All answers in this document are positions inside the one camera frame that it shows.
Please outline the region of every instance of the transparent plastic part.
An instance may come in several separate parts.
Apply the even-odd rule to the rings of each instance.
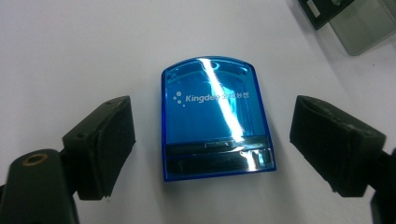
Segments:
[[[396,1],[355,0],[330,25],[349,54],[362,54],[396,32]]]
[[[202,57],[163,71],[165,181],[276,169],[254,68]]]

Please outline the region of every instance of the kingdee logo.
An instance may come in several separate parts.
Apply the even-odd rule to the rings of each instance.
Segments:
[[[200,95],[200,96],[196,96],[196,95],[184,95],[181,93],[181,91],[177,91],[176,95],[173,97],[173,99],[175,101],[177,101],[177,103],[179,105],[183,104],[183,106],[186,106],[186,103],[198,103],[198,104],[202,104],[204,102],[207,101],[218,101],[221,99],[241,99],[241,98],[248,98],[248,92],[238,92],[238,93],[224,93],[222,95]]]

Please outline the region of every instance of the white surface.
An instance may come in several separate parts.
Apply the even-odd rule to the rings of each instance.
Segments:
[[[253,64],[277,171],[164,184],[161,72],[202,55]],[[332,193],[289,142],[295,98],[328,101],[396,147],[396,38],[351,57],[297,0],[2,1],[0,183],[19,156],[61,150],[102,102],[130,95],[137,143],[111,198],[82,202],[81,223],[371,223],[369,202]]]

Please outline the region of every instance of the transparent blue cover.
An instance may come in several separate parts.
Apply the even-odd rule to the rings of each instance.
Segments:
[[[165,181],[274,171],[254,68],[202,57],[163,71]]]

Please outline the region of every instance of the blue plastic case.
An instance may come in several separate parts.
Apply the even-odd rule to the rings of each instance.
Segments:
[[[202,57],[163,71],[163,179],[276,169],[251,64]]]

